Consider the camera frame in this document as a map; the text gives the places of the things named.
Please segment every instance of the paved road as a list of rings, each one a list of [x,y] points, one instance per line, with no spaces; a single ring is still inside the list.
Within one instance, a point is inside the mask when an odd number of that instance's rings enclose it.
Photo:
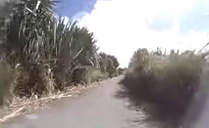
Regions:
[[[56,101],[50,109],[17,117],[0,128],[144,128],[133,122],[140,117],[127,108],[127,101],[115,97],[120,78],[75,98]]]

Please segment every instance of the road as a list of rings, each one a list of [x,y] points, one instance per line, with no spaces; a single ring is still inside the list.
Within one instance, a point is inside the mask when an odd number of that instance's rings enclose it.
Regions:
[[[81,96],[55,101],[49,109],[11,119],[0,128],[144,128],[134,122],[141,115],[128,109],[126,99],[115,97],[119,79],[106,80]]]

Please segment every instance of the cloud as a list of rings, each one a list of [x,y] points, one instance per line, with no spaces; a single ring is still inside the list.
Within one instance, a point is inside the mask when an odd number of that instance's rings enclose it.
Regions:
[[[79,24],[88,27],[98,39],[100,51],[115,55],[127,66],[138,48],[200,48],[209,33],[186,29],[181,22],[195,10],[194,0],[99,0]]]

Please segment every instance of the bush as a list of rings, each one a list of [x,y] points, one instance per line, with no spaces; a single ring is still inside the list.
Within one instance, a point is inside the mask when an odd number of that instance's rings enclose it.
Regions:
[[[10,103],[18,76],[16,69],[0,63],[0,107]]]
[[[133,59],[121,81],[121,96],[145,107],[152,120],[179,123],[200,85],[203,59],[194,54],[143,58]]]

